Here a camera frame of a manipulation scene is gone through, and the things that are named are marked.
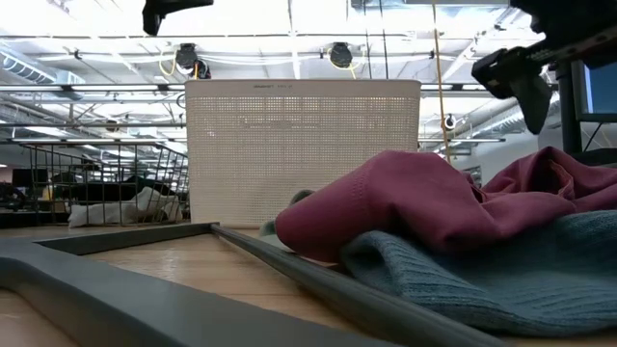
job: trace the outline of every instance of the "industrial ceiling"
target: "industrial ceiling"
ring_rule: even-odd
[[[0,11],[0,53],[22,54],[43,71],[62,71],[69,82],[87,85],[181,84],[191,77],[177,69],[170,72],[175,51],[187,42],[197,46],[213,79],[351,79],[354,74],[359,79],[416,79],[426,84],[419,135],[434,138],[441,131],[430,0],[217,0],[214,6],[170,14],[155,38],[145,36],[142,30],[144,3],[12,1]],[[457,138],[498,137],[522,129],[516,103],[496,100],[479,91],[470,75],[473,62],[479,58],[543,38],[529,29],[531,18],[527,14],[508,8],[507,3],[438,0],[444,111],[459,120],[454,131]],[[335,42],[348,44],[354,56],[354,73],[335,68],[328,59]],[[32,78],[23,78],[6,67],[5,62],[0,84],[36,86]],[[545,73],[545,77],[551,79],[551,74]],[[66,84],[67,80],[54,82]],[[103,139],[183,139],[185,129],[169,126],[182,122],[184,110],[176,102],[180,92],[130,88],[110,92],[101,88],[70,98],[32,90],[12,91],[0,93],[4,97],[0,100],[4,104],[0,121],[32,121],[21,118],[31,115],[38,115],[41,124],[113,120],[134,125],[115,132],[103,127],[78,131],[82,137]],[[23,107],[15,108],[15,102]],[[39,117],[40,111],[45,117]],[[153,122],[167,125],[139,130],[139,123]],[[74,135],[76,130],[50,126],[20,131],[27,136],[53,137]],[[178,142],[176,149],[185,150],[183,146]],[[439,151],[440,146],[428,143],[423,150]]]

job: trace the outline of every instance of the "white plastic basket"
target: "white plastic basket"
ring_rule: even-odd
[[[256,227],[384,149],[417,150],[420,84],[186,84],[191,220]]]

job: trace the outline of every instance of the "gray tray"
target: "gray tray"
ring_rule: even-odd
[[[79,255],[214,233],[382,338],[310,323]],[[216,224],[0,241],[0,286],[82,346],[504,346],[489,334]]]

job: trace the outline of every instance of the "wooden table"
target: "wooden table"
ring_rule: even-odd
[[[118,228],[4,229],[0,230],[0,236],[51,236],[101,231],[118,231]],[[256,230],[241,232],[256,235]],[[364,334],[292,280],[214,235],[200,235],[87,257],[333,328]],[[28,303],[3,290],[0,290],[0,336],[3,346],[75,346],[69,337],[34,311]],[[539,347],[617,346],[617,337],[610,334],[571,340],[508,340],[521,346]]]

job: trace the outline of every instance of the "blue knit fabric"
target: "blue knit fabric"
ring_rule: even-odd
[[[341,259],[359,281],[480,329],[557,337],[617,326],[617,211],[459,256],[371,231]]]

